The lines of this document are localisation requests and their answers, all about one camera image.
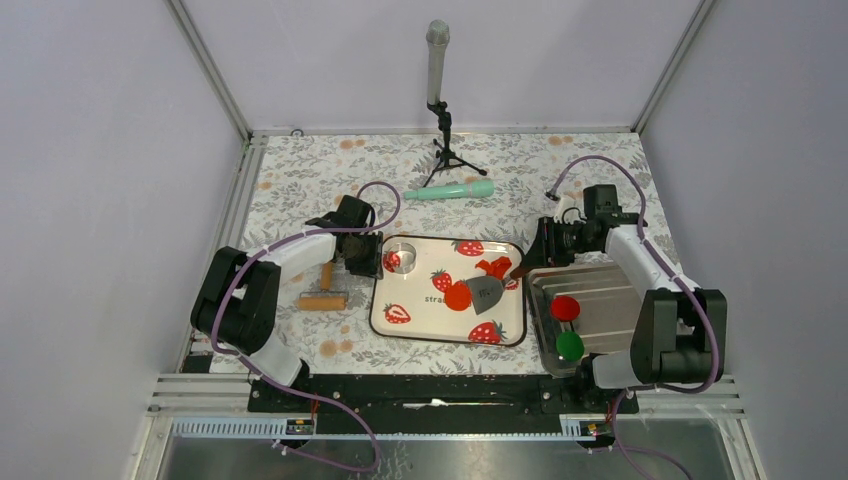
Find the small round metal cup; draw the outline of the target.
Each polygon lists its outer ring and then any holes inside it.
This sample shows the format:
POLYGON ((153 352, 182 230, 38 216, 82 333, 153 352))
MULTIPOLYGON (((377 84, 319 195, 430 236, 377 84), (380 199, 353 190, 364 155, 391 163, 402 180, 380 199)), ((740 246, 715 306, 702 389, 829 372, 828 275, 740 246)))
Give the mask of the small round metal cup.
POLYGON ((383 256, 383 267, 394 274, 409 274, 416 266, 417 250, 407 242, 390 245, 383 256))

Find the strawberry print white tray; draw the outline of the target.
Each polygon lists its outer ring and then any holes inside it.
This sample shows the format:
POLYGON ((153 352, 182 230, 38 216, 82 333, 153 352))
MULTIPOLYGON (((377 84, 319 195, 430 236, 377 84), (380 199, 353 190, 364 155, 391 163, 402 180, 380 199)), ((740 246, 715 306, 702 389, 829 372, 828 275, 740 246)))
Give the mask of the strawberry print white tray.
POLYGON ((448 343, 471 343, 513 347, 527 333, 525 296, 522 284, 512 281, 501 300, 477 315, 472 305, 453 311, 444 303, 444 292, 452 284, 483 276, 475 264, 509 257, 518 266, 523 252, 509 242, 396 235, 386 249, 398 242, 417 250, 415 269, 405 275, 389 273, 375 283, 369 323, 384 337, 448 343))

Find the wooden dough roller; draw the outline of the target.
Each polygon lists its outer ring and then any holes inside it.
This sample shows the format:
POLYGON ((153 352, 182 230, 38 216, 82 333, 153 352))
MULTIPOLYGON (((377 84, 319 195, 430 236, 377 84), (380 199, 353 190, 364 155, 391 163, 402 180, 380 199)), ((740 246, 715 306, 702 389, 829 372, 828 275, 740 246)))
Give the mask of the wooden dough roller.
POLYGON ((335 264, 327 262, 322 266, 317 290, 300 294, 297 308, 301 311, 342 311, 347 307, 348 294, 333 289, 333 272, 335 264))

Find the orange dough scrap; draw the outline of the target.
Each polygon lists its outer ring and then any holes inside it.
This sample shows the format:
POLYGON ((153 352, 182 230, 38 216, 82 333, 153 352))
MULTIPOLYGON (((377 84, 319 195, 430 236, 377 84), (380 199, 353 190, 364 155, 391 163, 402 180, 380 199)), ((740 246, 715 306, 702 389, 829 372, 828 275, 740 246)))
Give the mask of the orange dough scrap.
POLYGON ((475 267, 482 270, 486 276, 503 280, 512 267, 512 261, 509 257, 501 256, 493 261, 480 260, 475 267))

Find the wooden handled metal scraper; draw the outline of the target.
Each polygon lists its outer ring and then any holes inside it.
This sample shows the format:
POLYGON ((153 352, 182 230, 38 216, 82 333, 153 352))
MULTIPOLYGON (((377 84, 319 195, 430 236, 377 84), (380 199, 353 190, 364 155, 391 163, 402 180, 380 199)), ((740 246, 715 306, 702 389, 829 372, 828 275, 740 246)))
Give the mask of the wooden handled metal scraper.
POLYGON ((474 312, 482 315, 493 308, 502 298, 506 286, 512 281, 518 281, 530 272, 529 268, 519 266, 502 279, 494 276, 478 276, 466 281, 471 293, 471 301, 474 312))

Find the orange dough piece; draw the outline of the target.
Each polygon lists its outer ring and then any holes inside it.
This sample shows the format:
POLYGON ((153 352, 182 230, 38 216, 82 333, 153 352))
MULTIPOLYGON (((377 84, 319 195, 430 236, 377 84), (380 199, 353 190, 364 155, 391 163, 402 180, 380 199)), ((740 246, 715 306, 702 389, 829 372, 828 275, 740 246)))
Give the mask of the orange dough piece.
POLYGON ((464 311, 472 305, 472 294, 464 281, 452 284, 444 292, 444 303, 453 311, 464 311))

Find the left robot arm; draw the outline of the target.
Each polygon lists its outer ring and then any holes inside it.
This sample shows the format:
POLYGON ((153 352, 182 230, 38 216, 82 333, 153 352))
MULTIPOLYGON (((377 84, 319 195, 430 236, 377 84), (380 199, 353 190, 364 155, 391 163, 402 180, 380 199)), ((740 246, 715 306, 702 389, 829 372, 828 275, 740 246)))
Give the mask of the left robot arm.
POLYGON ((196 330, 226 344, 249 369, 274 381, 272 398, 288 411, 309 401, 306 366, 274 334, 280 286, 317 266, 341 260, 352 275, 380 279, 383 234, 364 231, 376 220, 367 202, 345 195, 338 208, 306 222, 302 232, 250 264, 245 251, 225 246, 214 254, 190 315, 196 330))

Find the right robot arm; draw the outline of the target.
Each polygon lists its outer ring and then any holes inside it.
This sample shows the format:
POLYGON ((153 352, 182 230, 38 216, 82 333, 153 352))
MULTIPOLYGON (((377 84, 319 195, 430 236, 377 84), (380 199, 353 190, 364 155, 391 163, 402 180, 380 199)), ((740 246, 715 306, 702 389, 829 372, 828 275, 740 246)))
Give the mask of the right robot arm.
POLYGON ((720 379, 727 301, 682 273, 647 239, 637 213, 600 214, 574 222, 542 217, 521 268, 565 267, 579 254, 602 252, 623 271, 641 299, 629 347, 584 363, 575 402, 597 412, 613 389, 660 387, 700 393, 720 379))

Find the red dough disc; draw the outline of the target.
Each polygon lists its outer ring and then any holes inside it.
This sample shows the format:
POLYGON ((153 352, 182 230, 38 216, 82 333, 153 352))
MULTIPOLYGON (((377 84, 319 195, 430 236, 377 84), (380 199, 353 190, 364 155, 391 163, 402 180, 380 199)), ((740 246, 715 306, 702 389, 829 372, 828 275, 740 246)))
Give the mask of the red dough disc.
POLYGON ((572 322, 581 314, 580 303, 567 295, 556 296, 550 303, 550 313, 560 322, 572 322))

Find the green dough disc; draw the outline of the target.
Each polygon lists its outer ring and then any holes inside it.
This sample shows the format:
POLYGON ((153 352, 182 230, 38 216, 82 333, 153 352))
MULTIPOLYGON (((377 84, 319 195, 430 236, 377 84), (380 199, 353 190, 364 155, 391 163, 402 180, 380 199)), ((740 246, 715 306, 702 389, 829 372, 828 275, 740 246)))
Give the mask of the green dough disc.
POLYGON ((574 331, 561 332, 557 336, 555 346, 559 356, 567 362, 578 362, 585 354, 583 340, 574 331))

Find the stainless steel tray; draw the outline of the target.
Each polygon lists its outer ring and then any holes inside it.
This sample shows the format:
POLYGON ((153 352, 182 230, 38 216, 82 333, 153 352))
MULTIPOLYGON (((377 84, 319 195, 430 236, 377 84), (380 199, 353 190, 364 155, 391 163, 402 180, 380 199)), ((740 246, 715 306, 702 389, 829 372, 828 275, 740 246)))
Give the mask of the stainless steel tray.
POLYGON ((556 347, 564 331, 576 333, 584 355, 612 354, 629 348, 641 299, 614 263, 537 269, 525 277, 532 324, 543 368, 554 377, 570 377, 579 365, 568 361, 556 347), (570 297, 580 307, 576 319, 562 322, 551 310, 554 300, 570 297))

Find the mint green rolling pin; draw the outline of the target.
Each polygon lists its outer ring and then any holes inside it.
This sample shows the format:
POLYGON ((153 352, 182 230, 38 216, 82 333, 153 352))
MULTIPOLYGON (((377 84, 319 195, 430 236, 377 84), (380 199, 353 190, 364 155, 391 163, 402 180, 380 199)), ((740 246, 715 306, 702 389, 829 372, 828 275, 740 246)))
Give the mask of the mint green rolling pin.
POLYGON ((405 200, 429 201, 456 198, 485 198, 495 192, 492 180, 476 180, 471 183, 424 187, 407 191, 405 200))

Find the black tripod mic stand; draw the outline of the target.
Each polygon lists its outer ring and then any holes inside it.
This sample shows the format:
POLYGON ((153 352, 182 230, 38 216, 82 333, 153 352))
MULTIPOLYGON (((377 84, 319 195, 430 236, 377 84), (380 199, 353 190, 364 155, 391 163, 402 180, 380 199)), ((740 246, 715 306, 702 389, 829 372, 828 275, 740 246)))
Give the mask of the black tripod mic stand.
POLYGON ((474 170, 479 175, 486 177, 488 175, 487 170, 479 168, 466 161, 465 159, 461 158, 451 148, 453 122, 451 113, 448 111, 448 104, 445 101, 437 101, 435 104, 428 104, 427 108, 429 111, 431 111, 437 116, 438 131, 441 133, 442 137, 441 139, 433 140, 433 145, 436 147, 436 151, 434 154, 434 157, 436 159, 436 165, 429 174, 428 178, 425 180, 422 187, 428 187, 437 173, 457 168, 467 167, 469 169, 474 170))

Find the silver microphone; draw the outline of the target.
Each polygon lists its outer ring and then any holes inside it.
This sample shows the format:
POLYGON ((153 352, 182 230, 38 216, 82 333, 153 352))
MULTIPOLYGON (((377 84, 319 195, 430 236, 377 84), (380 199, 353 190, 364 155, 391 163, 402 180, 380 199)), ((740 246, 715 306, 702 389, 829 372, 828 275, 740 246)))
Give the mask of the silver microphone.
POLYGON ((436 105, 441 101, 445 54, 450 42, 449 25, 441 19, 431 21, 425 40, 428 47, 426 102, 428 105, 436 105))

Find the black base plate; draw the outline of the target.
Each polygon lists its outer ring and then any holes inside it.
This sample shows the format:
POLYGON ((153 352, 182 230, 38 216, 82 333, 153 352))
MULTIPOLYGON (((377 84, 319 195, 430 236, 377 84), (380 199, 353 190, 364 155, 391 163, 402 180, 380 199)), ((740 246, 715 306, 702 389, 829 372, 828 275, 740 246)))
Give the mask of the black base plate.
POLYGON ((304 414, 320 434, 561 434, 607 420, 616 397, 550 375, 310 374, 295 387, 306 395, 253 381, 248 412, 304 414))

